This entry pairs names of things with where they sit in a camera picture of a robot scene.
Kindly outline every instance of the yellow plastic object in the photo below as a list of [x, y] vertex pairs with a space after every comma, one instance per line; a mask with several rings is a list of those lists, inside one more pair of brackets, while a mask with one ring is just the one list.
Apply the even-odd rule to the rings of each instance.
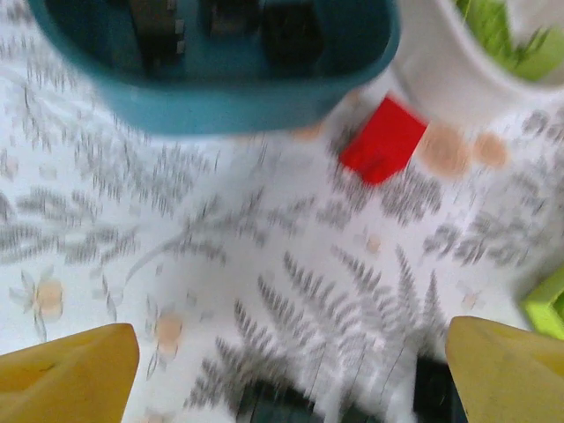
[[539, 333], [564, 340], [564, 267], [537, 286], [522, 307]]
[[0, 356], [0, 423], [119, 423], [138, 361], [128, 324]]
[[469, 423], [564, 422], [564, 342], [455, 317], [447, 361]]

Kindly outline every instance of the red block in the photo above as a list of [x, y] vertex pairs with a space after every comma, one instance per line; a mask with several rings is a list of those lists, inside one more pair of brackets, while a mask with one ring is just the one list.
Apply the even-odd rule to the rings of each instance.
[[364, 182], [382, 183], [407, 166], [426, 129], [425, 122], [386, 96], [339, 161]]

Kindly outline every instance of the table surface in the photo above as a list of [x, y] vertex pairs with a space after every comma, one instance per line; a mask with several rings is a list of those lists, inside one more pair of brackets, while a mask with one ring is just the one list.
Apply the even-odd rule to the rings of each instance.
[[316, 129], [149, 139], [0, 4], [0, 353], [128, 322], [125, 422], [233, 421], [253, 377], [410, 422], [452, 316], [527, 327], [561, 260], [564, 109], [431, 137], [366, 188], [335, 151], [401, 97], [391, 71]]

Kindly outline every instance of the green toy block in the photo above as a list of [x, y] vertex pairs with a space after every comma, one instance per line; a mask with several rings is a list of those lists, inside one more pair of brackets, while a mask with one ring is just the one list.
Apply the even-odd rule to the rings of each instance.
[[537, 286], [522, 307], [537, 332], [564, 340], [564, 267]]

